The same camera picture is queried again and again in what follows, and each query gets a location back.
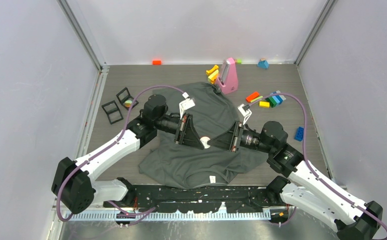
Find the grey t-shirt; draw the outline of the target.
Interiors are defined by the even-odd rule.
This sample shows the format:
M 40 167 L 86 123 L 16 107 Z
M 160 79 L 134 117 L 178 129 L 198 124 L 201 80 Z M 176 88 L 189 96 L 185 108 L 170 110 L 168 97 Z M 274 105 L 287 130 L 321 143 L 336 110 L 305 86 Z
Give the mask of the grey t-shirt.
M 200 137 L 214 138 L 239 120 L 233 102 L 214 85 L 205 82 L 178 86 L 195 101 L 188 110 Z M 175 136 L 158 132 L 159 146 L 138 165 L 139 172 L 161 185 L 194 189 L 208 185 L 229 184 L 238 174 L 245 174 L 265 163 L 268 154 L 240 147 L 230 152 L 216 147 L 203 150 L 175 144 Z

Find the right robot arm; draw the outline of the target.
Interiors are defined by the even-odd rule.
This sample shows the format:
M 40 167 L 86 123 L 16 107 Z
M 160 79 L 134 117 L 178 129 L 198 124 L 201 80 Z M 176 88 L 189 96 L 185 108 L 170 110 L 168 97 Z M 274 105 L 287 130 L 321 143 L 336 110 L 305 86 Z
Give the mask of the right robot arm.
M 331 181 L 287 143 L 288 134 L 277 121 L 260 133 L 236 121 L 207 145 L 235 152 L 239 147 L 268 154 L 267 163 L 279 174 L 267 186 L 267 200 L 299 207 L 336 232 L 340 240 L 371 240 L 382 226 L 383 208 L 365 202 Z

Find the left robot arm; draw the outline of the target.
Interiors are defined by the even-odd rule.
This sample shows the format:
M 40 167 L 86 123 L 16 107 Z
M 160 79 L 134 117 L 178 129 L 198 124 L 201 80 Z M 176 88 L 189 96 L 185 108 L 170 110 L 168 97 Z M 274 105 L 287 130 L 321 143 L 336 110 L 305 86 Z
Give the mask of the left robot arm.
M 144 147 L 158 131 L 173 134 L 177 145 L 203 150 L 205 147 L 195 130 L 193 116 L 187 113 L 196 105 L 195 100 L 187 93 L 183 97 L 178 104 L 179 112 L 168 114 L 166 98 L 160 94 L 151 95 L 139 115 L 117 136 L 75 160 L 63 158 L 57 165 L 51 186 L 57 206 L 66 206 L 73 215 L 85 211 L 91 204 L 106 201 L 131 206 L 135 194 L 129 190 L 129 183 L 123 179 L 99 181 L 98 177 L 125 156 Z

